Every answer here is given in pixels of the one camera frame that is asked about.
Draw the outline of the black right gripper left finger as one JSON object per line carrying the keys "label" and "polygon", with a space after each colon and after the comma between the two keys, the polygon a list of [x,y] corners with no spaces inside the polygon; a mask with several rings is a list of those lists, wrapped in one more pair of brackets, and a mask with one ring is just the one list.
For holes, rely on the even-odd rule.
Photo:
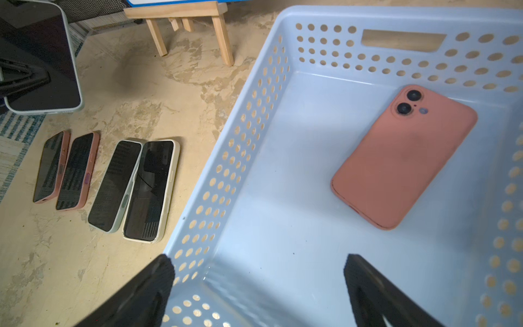
{"label": "black right gripper left finger", "polygon": [[172,261],[161,254],[77,325],[160,326],[174,278]]}

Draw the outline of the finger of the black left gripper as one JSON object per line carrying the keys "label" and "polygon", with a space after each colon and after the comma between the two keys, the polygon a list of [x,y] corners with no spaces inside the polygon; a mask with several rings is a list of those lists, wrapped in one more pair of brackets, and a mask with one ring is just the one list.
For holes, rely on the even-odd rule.
{"label": "finger of the black left gripper", "polygon": [[1,81],[1,97],[26,93],[50,82],[45,68],[1,58],[1,68],[14,72],[14,75]]}

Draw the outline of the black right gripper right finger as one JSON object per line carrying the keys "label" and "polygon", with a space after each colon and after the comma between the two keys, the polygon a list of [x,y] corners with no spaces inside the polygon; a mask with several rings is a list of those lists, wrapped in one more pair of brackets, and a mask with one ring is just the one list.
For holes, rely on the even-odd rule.
{"label": "black right gripper right finger", "polygon": [[344,276],[357,326],[441,325],[362,256],[347,256]]}

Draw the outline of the phone pink case purple button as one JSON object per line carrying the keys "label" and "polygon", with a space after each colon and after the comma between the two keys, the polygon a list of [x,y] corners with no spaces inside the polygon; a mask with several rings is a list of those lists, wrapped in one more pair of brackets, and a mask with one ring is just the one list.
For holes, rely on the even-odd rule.
{"label": "phone pink case purple button", "polygon": [[99,141],[99,132],[91,132],[74,139],[56,203],[57,211],[84,207],[89,194]]}

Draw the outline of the black phone without case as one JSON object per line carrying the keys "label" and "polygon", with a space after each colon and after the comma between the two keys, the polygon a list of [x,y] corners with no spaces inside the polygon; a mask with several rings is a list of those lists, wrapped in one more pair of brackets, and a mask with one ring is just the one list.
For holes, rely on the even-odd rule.
{"label": "black phone without case", "polygon": [[1,108],[33,115],[83,106],[65,12],[50,1],[2,1]]}

